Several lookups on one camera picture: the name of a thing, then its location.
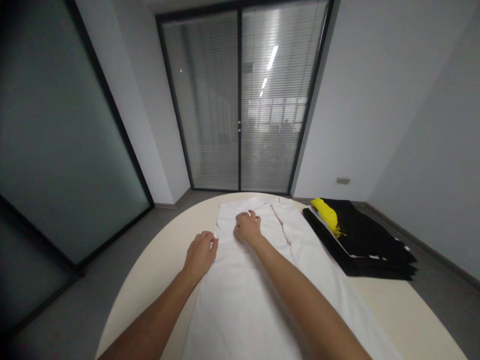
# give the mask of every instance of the white cloth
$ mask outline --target white cloth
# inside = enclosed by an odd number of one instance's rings
[[[220,205],[218,251],[199,284],[183,359],[302,359],[287,315],[255,257],[233,234],[238,213],[254,210],[261,232],[321,291],[374,360],[400,359],[291,200]]]

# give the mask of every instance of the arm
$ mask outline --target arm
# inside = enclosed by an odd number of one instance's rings
[[[371,360],[355,335],[320,291],[260,232],[255,212],[238,214],[236,236],[258,256],[287,311],[316,359]]]
[[[99,360],[158,360],[195,285],[214,263],[218,244],[218,239],[211,232],[198,234],[188,248],[183,269]]]

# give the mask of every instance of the black frame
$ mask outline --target black frame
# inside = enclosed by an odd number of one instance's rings
[[[239,1],[218,3],[218,4],[213,4],[213,5],[208,5],[208,6],[198,7],[198,8],[192,8],[187,10],[174,11],[174,12],[169,12],[165,14],[157,14],[155,16],[156,27],[158,29],[158,37],[160,40],[161,52],[163,54],[166,75],[168,78],[168,85],[170,87],[171,99],[173,102],[173,108],[175,111],[178,130],[180,132],[181,147],[183,149],[186,169],[188,172],[188,179],[190,181],[190,187],[192,190],[213,191],[213,192],[234,192],[234,193],[244,192],[242,190],[242,185],[241,185],[241,180],[242,180],[242,152],[241,152],[242,150],[242,142],[241,142],[242,140],[242,13],[243,13],[243,8],[248,8],[252,6],[272,5],[272,4],[278,4],[278,3],[290,3],[295,1],[300,1],[300,0],[243,0],[243,1],[239,0]],[[305,104],[305,114],[303,116],[300,132],[298,134],[298,143],[297,143],[297,148],[295,150],[293,167],[291,169],[291,176],[288,183],[288,191],[287,193],[271,193],[274,195],[290,196],[292,192],[292,185],[294,183],[295,174],[297,172],[297,166],[299,162],[302,143],[304,140],[305,129],[307,127],[307,121],[310,114],[310,107],[312,105],[312,100],[315,92],[316,83],[318,80],[320,65],[322,63],[322,57],[324,55],[323,53],[325,50],[325,44],[327,42],[327,33],[331,26],[331,18],[332,18],[332,12],[334,9],[335,0],[327,0],[327,1],[328,1],[328,4],[327,4],[327,9],[325,14],[325,20],[323,22],[323,29],[321,30],[315,64],[313,67],[313,74],[310,79],[308,97]],[[237,18],[237,26],[238,26],[238,30],[237,30],[237,35],[238,35],[238,41],[237,41],[238,43],[238,64],[237,64],[238,65],[238,190],[196,188],[194,186],[194,182],[192,179],[192,170],[190,168],[184,130],[182,127],[177,95],[175,93],[172,68],[170,66],[169,54],[167,51],[167,44],[165,41],[165,34],[164,34],[162,25],[163,23],[166,23],[166,22],[189,20],[193,18],[218,14],[218,13],[227,12],[227,11],[234,11],[234,10],[237,11],[237,15],[238,15],[238,18]]]
[[[90,255],[80,261],[78,264],[73,263],[58,247],[56,247],[41,231],[39,231],[27,218],[25,218],[12,204],[10,204],[3,196],[0,195],[0,204],[7,209],[10,216],[12,216],[18,223],[25,227],[28,231],[36,235],[40,241],[33,240],[34,244],[44,253],[46,253],[53,262],[59,265],[67,272],[70,272],[69,280],[59,288],[55,293],[48,297],[43,303],[41,303],[36,309],[34,309],[30,314],[28,314],[24,319],[22,319],[18,324],[14,325],[12,328],[6,332],[0,334],[0,343],[6,343],[15,337],[22,329],[24,329],[33,319],[35,319],[42,311],[44,311],[50,304],[52,304],[58,297],[60,297],[70,286],[72,286],[78,279],[85,276],[85,268],[90,264],[98,255],[100,255],[106,248],[113,244],[120,236],[127,232],[133,225],[135,225],[141,218],[143,218],[148,212],[150,212],[154,207],[154,200],[152,194],[150,193],[147,181],[142,173],[140,164],[138,162],[137,156],[135,155],[134,148],[128,137],[127,131],[125,129],[124,123],[120,116],[119,110],[115,103],[114,97],[110,91],[107,79],[102,71],[102,67],[95,53],[94,47],[90,40],[87,28],[83,22],[80,11],[77,7],[75,0],[63,0],[69,15],[73,21],[80,41],[83,45],[88,60],[93,68],[95,76],[100,84],[105,100],[108,104],[108,107],[113,115],[115,124],[120,133],[121,139],[127,149],[130,160],[135,168],[135,172],[138,176],[138,179],[141,183],[143,191],[148,200],[148,208],[135,217],[132,221],[126,224],[120,231],[115,233],[111,238],[104,242],[101,246],[95,249]],[[11,25],[10,19],[15,19],[18,11],[21,11],[21,6],[15,3],[15,1],[6,1],[2,4],[1,9],[1,18],[2,18],[2,34],[8,31],[8,26]]]

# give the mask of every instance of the floor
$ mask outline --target floor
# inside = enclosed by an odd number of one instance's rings
[[[192,191],[178,209],[155,208],[105,250],[75,283],[14,341],[22,359],[94,359],[120,288],[152,238],[178,214],[221,192]],[[411,283],[469,360],[480,360],[480,293],[461,277],[403,238],[368,209],[361,209],[403,240],[418,259]]]

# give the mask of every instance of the black garment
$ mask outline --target black garment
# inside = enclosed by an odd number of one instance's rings
[[[391,262],[414,263],[415,257],[387,230],[358,211],[348,200],[322,200],[336,212],[340,230],[338,241],[350,255],[378,256]]]
[[[307,222],[310,224],[313,231],[320,238],[321,242],[326,247],[330,255],[336,260],[338,265],[342,268],[342,270],[345,272],[347,276],[411,281],[412,276],[417,271],[417,269],[414,266],[410,265],[411,261],[409,262],[409,261],[399,261],[399,260],[383,260],[381,255],[379,259],[370,258],[368,257],[368,255],[366,256],[366,258],[350,257],[342,249],[342,247],[339,245],[337,240],[332,236],[330,231],[316,217],[316,215],[310,211],[310,209],[308,208],[304,209],[303,216],[305,217]],[[358,236],[357,236],[356,245],[359,246],[359,243],[360,243],[360,240],[358,239]]]

